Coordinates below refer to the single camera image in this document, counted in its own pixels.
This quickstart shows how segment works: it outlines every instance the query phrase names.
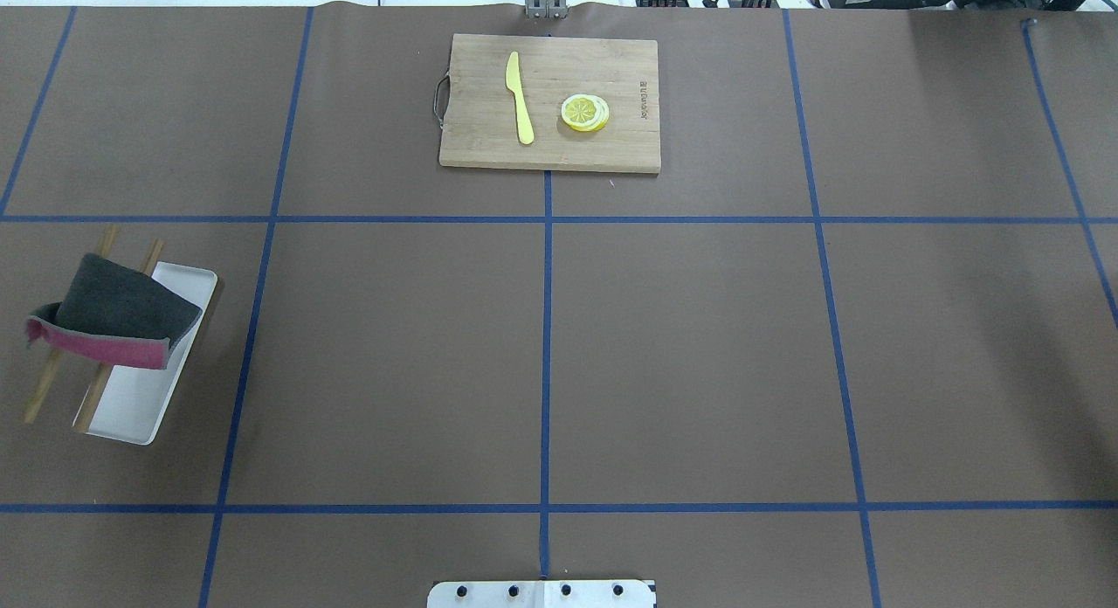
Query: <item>wooden cutting board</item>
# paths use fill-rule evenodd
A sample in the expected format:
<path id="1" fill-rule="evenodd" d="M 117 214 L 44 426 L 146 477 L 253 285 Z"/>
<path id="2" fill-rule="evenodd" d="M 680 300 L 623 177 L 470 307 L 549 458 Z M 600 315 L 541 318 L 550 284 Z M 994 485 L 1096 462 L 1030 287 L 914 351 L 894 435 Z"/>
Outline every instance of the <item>wooden cutting board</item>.
<path id="1" fill-rule="evenodd" d="M 517 112 L 504 86 L 509 54 L 520 78 L 536 142 L 517 139 Z M 455 34 L 451 94 L 438 161 L 496 170 L 660 173 L 660 67 L 655 40 L 539 38 Z M 560 118 L 565 98 L 595 94 L 609 122 L 577 133 Z"/>

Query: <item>lemon slice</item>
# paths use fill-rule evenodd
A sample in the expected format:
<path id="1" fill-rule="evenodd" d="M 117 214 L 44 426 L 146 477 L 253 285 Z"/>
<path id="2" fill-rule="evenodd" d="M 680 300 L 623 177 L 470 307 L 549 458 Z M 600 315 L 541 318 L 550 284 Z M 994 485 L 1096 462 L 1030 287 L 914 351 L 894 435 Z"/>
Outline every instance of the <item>lemon slice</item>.
<path id="1" fill-rule="evenodd" d="M 563 123 L 580 133 L 601 130 L 609 120 L 606 99 L 591 94 L 572 94 L 562 102 Z"/>

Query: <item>yellow knife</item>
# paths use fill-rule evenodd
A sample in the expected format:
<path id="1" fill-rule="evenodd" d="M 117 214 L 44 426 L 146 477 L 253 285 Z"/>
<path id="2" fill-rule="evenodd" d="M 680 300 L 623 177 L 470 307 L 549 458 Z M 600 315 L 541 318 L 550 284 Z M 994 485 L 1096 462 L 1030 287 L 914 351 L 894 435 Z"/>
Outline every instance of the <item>yellow knife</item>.
<path id="1" fill-rule="evenodd" d="M 532 120 L 528 118 L 528 106 L 524 104 L 524 89 L 520 86 L 520 55 L 509 54 L 509 65 L 504 67 L 504 86 L 512 91 L 517 99 L 517 137 L 524 145 L 531 145 L 536 140 Z"/>

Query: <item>blue tape line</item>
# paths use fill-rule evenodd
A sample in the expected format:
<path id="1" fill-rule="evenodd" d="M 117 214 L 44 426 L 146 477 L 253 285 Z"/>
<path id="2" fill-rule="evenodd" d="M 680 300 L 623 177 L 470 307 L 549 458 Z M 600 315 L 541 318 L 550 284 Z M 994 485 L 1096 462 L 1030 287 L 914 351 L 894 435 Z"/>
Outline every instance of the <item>blue tape line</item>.
<path id="1" fill-rule="evenodd" d="M 47 76 L 42 79 L 42 86 L 39 89 L 39 98 L 35 99 L 35 107 L 31 111 L 31 118 L 27 122 L 27 130 L 23 131 L 23 140 L 19 143 L 19 150 L 16 153 L 16 161 L 11 163 L 11 173 L 8 174 L 8 183 L 3 187 L 3 196 L 0 197 L 0 215 L 8 210 L 8 201 L 11 199 L 11 191 L 16 189 L 16 178 L 19 175 L 20 167 L 23 167 L 23 155 L 27 154 L 27 146 L 31 143 L 31 135 L 35 134 L 35 125 L 39 123 L 39 114 L 42 112 L 42 103 L 47 99 L 47 91 L 50 89 L 50 83 L 55 78 L 55 70 L 58 68 L 58 63 L 63 58 L 63 50 L 66 47 L 66 40 L 69 38 L 70 28 L 74 27 L 74 18 L 77 16 L 77 8 L 72 7 L 69 15 L 66 18 L 66 26 L 63 27 L 63 35 L 58 39 L 58 46 L 55 47 L 55 55 L 50 59 L 50 67 L 47 68 Z"/>
<path id="2" fill-rule="evenodd" d="M 260 319 L 260 305 L 264 301 L 264 285 L 268 277 L 268 265 L 272 260 L 272 243 L 275 239 L 276 215 L 283 197 L 284 174 L 287 170 L 287 150 L 291 148 L 291 134 L 295 127 L 295 112 L 299 110 L 299 91 L 303 82 L 303 67 L 306 64 L 306 47 L 311 39 L 311 23 L 314 20 L 314 8 L 306 8 L 306 19 L 303 22 L 303 40 L 299 50 L 299 63 L 295 66 L 295 82 L 292 84 L 291 104 L 287 107 L 287 125 L 284 127 L 283 150 L 280 153 L 280 165 L 276 169 L 275 191 L 272 194 L 272 215 L 268 217 L 268 230 L 264 235 L 264 250 L 260 254 L 260 268 L 256 277 L 256 294 L 253 297 L 253 312 L 248 319 L 248 334 L 245 338 L 245 353 L 240 362 L 240 378 L 237 381 L 237 397 L 233 405 L 233 418 L 229 424 L 229 437 L 225 448 L 225 460 L 221 464 L 221 481 L 218 485 L 217 511 L 214 513 L 214 525 L 210 530 L 210 544 L 206 553 L 206 568 L 202 571 L 202 587 L 198 596 L 198 607 L 206 608 L 209 602 L 209 589 L 214 577 L 214 563 L 217 560 L 218 541 L 221 536 L 222 509 L 229 493 L 229 476 L 233 472 L 233 456 L 237 447 L 237 434 L 240 428 L 240 414 L 245 405 L 245 390 L 248 386 L 248 369 L 253 361 L 253 350 L 256 344 L 256 329 Z"/>
<path id="3" fill-rule="evenodd" d="M 903 217 L 903 215 L 556 215 L 550 219 L 539 215 L 0 215 L 0 222 L 404 222 L 405 225 L 950 225 L 950 226 L 1079 226 L 1079 218 L 967 218 Z M 1088 218 L 1092 225 L 1115 225 L 1118 218 Z"/>
<path id="4" fill-rule="evenodd" d="M 536 514 L 534 503 L 476 503 L 476 504 L 326 504 L 326 505 L 254 505 L 230 504 L 227 514 Z"/>
<path id="5" fill-rule="evenodd" d="M 206 225 L 249 225 L 267 222 L 267 215 L 3 215 L 0 222 L 206 222 Z"/>
<path id="6" fill-rule="evenodd" d="M 824 225 L 1078 225 L 1078 218 L 954 218 L 954 217 L 858 217 L 858 215 L 822 215 Z"/>
<path id="7" fill-rule="evenodd" d="M 865 504 L 870 512 L 1013 510 L 1118 510 L 1118 501 L 898 501 Z"/>
<path id="8" fill-rule="evenodd" d="M 217 505 L 4 503 L 0 514 L 212 514 Z M 222 515 L 439 515 L 539 514 L 534 503 L 466 504 L 226 504 Z M 551 503 L 551 514 L 762 514 L 835 512 L 968 512 L 1029 510 L 1118 510 L 1118 500 L 993 500 L 786 503 Z"/>
<path id="9" fill-rule="evenodd" d="M 1071 173 L 1071 162 L 1068 162 L 1068 153 L 1063 148 L 1063 139 L 1060 137 L 1060 131 L 1055 126 L 1055 118 L 1052 117 L 1052 107 L 1049 105 L 1048 95 L 1044 92 L 1044 82 L 1041 82 L 1041 70 L 1036 65 L 1036 54 L 1033 51 L 1033 40 L 1030 38 L 1029 28 L 1035 23 L 1034 18 L 1027 18 L 1021 22 L 1021 36 L 1025 40 L 1025 54 L 1029 55 L 1029 67 L 1033 72 L 1033 82 L 1036 84 L 1036 96 L 1041 102 L 1041 110 L 1044 111 L 1044 120 L 1048 122 L 1049 133 L 1052 134 L 1052 142 L 1055 145 L 1055 151 L 1060 155 L 1060 167 L 1063 167 L 1063 178 L 1068 181 L 1068 189 L 1071 190 L 1071 199 L 1076 203 L 1076 211 L 1079 213 L 1080 226 L 1083 227 L 1083 237 L 1087 238 L 1087 247 L 1091 250 L 1091 260 L 1095 262 L 1095 272 L 1099 275 L 1099 282 L 1102 285 L 1102 294 L 1107 298 L 1107 305 L 1110 306 L 1110 317 L 1115 322 L 1115 329 L 1118 329 L 1118 302 L 1115 301 L 1114 288 L 1110 287 L 1110 278 L 1107 277 L 1107 270 L 1102 266 L 1102 257 L 1099 254 L 1099 247 L 1095 245 L 1095 234 L 1091 232 L 1090 221 L 1087 219 L 1087 209 L 1083 206 L 1083 199 L 1079 196 L 1079 187 L 1076 183 L 1076 175 Z"/>
<path id="10" fill-rule="evenodd" d="M 766 215 L 560 215 L 551 218 L 557 225 L 809 225 L 811 217 L 766 217 Z"/>
<path id="11" fill-rule="evenodd" d="M 280 215 L 280 222 L 386 222 L 386 225 L 542 225 L 542 217 L 489 217 L 489 215 Z"/>
<path id="12" fill-rule="evenodd" d="M 0 514 L 212 514 L 216 505 L 134 503 L 6 503 Z"/>
<path id="13" fill-rule="evenodd" d="M 839 331 L 839 314 L 835 312 L 834 288 L 831 283 L 831 266 L 827 260 L 826 238 L 819 218 L 819 199 L 815 187 L 815 170 L 812 165 L 812 146 L 807 140 L 807 122 L 804 118 L 804 99 L 800 94 L 799 74 L 796 67 L 796 47 L 792 36 L 792 19 L 787 10 L 784 15 L 784 38 L 788 47 L 788 70 L 792 75 L 792 91 L 796 103 L 796 122 L 799 123 L 799 146 L 804 155 L 804 173 L 807 178 L 807 193 L 812 201 L 812 217 L 815 218 L 815 245 L 819 254 L 819 270 L 823 274 L 823 293 L 827 301 L 827 320 L 831 322 L 831 343 L 835 353 L 835 372 L 839 376 L 839 391 L 842 396 L 843 418 L 846 421 L 846 445 L 850 448 L 851 472 L 854 476 L 854 493 L 862 524 L 862 548 L 865 551 L 865 569 L 870 582 L 870 598 L 874 608 L 881 608 L 881 590 L 878 585 L 878 564 L 873 554 L 873 536 L 870 533 L 870 513 L 865 505 L 865 484 L 862 479 L 862 459 L 858 449 L 858 434 L 854 429 L 854 409 L 850 401 L 850 384 L 846 382 L 846 361 L 842 352 L 842 334 Z"/>
<path id="14" fill-rule="evenodd" d="M 555 514 L 749 514 L 761 512 L 858 512 L 858 503 L 553 503 Z"/>
<path id="15" fill-rule="evenodd" d="M 210 526 L 210 542 L 209 547 L 206 549 L 206 568 L 202 569 L 202 588 L 198 593 L 198 605 L 200 608 L 206 608 L 209 604 L 209 589 L 214 582 L 214 564 L 217 561 L 217 543 L 221 536 L 221 522 L 225 516 L 221 514 L 221 510 L 218 509 L 214 513 L 214 524 Z"/>
<path id="16" fill-rule="evenodd" d="M 551 572 L 551 171 L 543 171 L 543 346 L 540 369 L 540 578 Z"/>

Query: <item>white tray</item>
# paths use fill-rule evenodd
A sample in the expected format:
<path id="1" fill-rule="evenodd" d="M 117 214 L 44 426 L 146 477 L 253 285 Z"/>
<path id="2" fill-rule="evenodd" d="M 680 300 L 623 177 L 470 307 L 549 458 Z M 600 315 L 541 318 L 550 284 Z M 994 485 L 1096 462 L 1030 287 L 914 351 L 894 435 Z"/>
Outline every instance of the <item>white tray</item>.
<path id="1" fill-rule="evenodd" d="M 202 310 L 201 316 L 172 350 L 167 369 L 113 368 L 97 411 L 93 414 L 91 436 L 131 441 L 133 445 L 150 445 L 155 439 L 163 412 L 171 402 L 187 354 L 217 286 L 217 275 L 211 270 L 177 266 L 174 263 L 157 263 L 151 277 L 198 305 Z"/>

